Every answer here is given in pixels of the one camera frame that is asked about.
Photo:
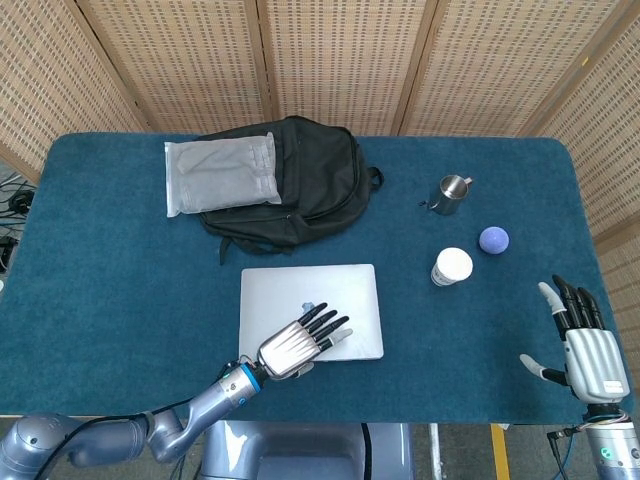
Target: laptop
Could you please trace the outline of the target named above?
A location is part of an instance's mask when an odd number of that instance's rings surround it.
[[[242,271],[239,355],[256,357],[267,338],[306,311],[328,303],[323,312],[349,316],[339,330],[353,334],[314,361],[382,358],[382,332],[373,265],[248,268]]]

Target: clear plastic package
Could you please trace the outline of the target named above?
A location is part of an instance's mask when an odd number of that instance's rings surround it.
[[[273,134],[165,143],[167,217],[222,208],[280,204]]]

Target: woven partition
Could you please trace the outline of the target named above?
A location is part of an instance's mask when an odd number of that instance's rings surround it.
[[[282,115],[391,133],[425,0],[269,0]]]
[[[244,1],[78,3],[156,129],[212,132],[264,120]]]
[[[0,2],[0,152],[36,181],[66,132],[144,130],[62,1]]]
[[[617,0],[451,0],[401,133],[515,135]]]
[[[640,17],[542,133],[569,147],[594,236],[640,211]]]
[[[624,351],[640,387],[640,236],[600,255]]]

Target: purple ball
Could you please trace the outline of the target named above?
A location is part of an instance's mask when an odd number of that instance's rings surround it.
[[[509,235],[500,227],[485,228],[480,234],[480,248],[487,253],[497,255],[509,246]]]

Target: paper cup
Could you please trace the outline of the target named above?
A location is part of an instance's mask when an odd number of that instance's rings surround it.
[[[473,260],[459,248],[445,248],[440,252],[431,269],[431,280],[439,287],[446,287],[469,278]]]

